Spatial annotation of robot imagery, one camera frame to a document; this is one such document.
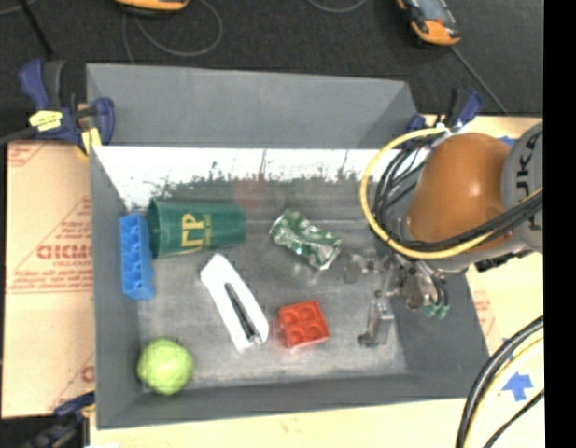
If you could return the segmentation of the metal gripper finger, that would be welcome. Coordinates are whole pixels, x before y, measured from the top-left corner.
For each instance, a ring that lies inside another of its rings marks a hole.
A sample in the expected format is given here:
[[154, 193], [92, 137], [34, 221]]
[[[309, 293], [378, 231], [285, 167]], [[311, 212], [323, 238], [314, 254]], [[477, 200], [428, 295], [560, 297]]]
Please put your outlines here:
[[378, 272], [377, 253], [374, 249], [364, 249], [359, 253], [350, 252], [344, 266], [344, 282], [356, 283], [362, 275]]
[[366, 330], [357, 337], [362, 347], [378, 347], [386, 344], [394, 323], [394, 315], [387, 299], [377, 299], [370, 305]]

